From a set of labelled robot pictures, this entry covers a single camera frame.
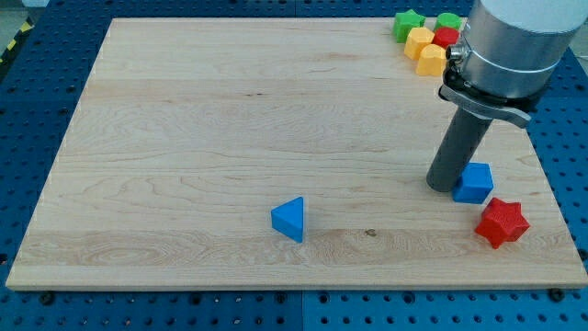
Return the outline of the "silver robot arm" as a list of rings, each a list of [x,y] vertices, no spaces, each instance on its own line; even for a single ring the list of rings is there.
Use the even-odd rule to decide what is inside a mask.
[[[524,128],[571,40],[586,0],[479,0],[447,47],[441,98],[462,126],[503,120]]]

